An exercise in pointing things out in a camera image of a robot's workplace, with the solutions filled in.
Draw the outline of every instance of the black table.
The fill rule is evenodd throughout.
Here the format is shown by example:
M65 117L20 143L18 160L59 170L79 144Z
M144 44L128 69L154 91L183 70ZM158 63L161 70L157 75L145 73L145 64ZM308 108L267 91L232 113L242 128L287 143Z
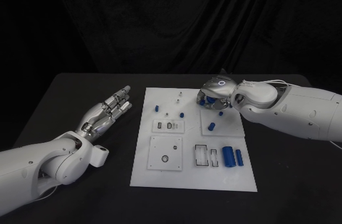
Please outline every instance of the black table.
M281 79L300 75L229 75ZM125 85L132 107L96 140L105 165L0 218L0 223L342 223L342 151L326 141L285 135L242 119L258 192L129 187L145 87L199 89L210 75L59 74L14 147L72 131L98 102Z

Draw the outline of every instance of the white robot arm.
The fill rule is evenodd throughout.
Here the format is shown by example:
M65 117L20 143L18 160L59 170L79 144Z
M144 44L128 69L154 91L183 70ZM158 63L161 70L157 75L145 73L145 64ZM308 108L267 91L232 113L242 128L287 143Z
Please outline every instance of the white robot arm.
M0 152L0 216L34 201L52 187L75 182L89 164L104 164L108 150L91 142L131 108L128 91L129 86L89 109L75 132Z
M295 137L342 142L342 95L326 90L281 80L236 84L216 76L202 86L196 102L209 109L232 106L248 121Z

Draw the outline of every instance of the blue cylinder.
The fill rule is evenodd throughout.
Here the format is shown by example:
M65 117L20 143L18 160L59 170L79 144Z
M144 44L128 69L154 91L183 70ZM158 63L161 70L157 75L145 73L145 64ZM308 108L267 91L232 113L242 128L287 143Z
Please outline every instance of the blue cylinder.
M212 131L215 127L215 123L210 123L210 125L207 126L207 130Z
M235 152L236 152L236 164L238 164L238 166L243 166L241 151L235 150Z
M213 99L213 98L210 98L210 97L206 96L206 101L207 101L209 104L215 103L215 100L216 100L216 99Z
M225 167L236 166L235 158L233 158L233 152L232 152L232 147L230 146L225 146L222 148L222 153L223 153Z

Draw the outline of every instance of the silver robotic hand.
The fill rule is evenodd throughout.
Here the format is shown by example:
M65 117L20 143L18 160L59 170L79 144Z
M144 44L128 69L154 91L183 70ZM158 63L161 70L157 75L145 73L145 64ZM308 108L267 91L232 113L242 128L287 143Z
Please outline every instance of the silver robotic hand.
M248 121L295 137L342 142L342 95L326 90L281 80L236 84L215 76L199 90L196 103L207 109L230 106Z
M92 142L131 108L128 91L129 86L89 109L75 132L0 152L0 216L39 200L52 187L75 182L88 165L104 165L108 150Z
M115 119L131 108L128 102L129 86L124 87L114 95L98 103L85 113L76 127L76 133L92 142L108 130Z

